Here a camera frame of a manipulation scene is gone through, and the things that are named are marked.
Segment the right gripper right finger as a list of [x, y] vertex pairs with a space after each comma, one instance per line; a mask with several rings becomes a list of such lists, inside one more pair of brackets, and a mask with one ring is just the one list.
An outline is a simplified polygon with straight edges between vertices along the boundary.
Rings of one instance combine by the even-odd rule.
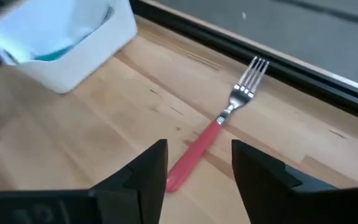
[[240, 140], [232, 141], [232, 170], [251, 224], [290, 224], [292, 193], [335, 189]]

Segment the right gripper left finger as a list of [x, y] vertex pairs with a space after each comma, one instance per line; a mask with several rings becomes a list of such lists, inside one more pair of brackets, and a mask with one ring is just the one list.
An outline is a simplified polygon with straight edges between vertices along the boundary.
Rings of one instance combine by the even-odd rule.
[[91, 224], [159, 224], [167, 182], [168, 143], [159, 139], [91, 188]]

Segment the red handled fork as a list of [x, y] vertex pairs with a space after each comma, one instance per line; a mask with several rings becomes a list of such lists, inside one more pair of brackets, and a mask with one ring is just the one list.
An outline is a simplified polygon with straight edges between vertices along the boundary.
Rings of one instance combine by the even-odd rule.
[[166, 192], [177, 191], [195, 168], [203, 154], [216, 140], [222, 126], [230, 116], [248, 104], [255, 96], [255, 92], [265, 75], [270, 62], [264, 58], [255, 56], [242, 74], [237, 83], [233, 86], [228, 106], [222, 110], [217, 118], [191, 143], [185, 153], [176, 161], [167, 175]]

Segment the white plastic bin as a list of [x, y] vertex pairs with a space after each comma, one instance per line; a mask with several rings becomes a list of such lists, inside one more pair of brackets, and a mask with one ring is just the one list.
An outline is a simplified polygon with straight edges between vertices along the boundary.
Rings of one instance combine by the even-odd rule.
[[0, 60], [67, 93], [136, 33], [129, 0], [23, 0], [0, 14]]

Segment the black table edge rail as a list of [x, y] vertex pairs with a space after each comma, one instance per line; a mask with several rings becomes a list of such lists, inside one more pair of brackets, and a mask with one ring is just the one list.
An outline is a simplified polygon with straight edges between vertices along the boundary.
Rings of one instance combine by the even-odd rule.
[[326, 78], [278, 54], [248, 44], [244, 40], [218, 31], [217, 28], [209, 28], [162, 7], [142, 0], [129, 0], [129, 2], [135, 15], [179, 33], [238, 62], [248, 63], [255, 56], [266, 58], [270, 62], [268, 71], [270, 77], [358, 117], [358, 89], [350, 84]]

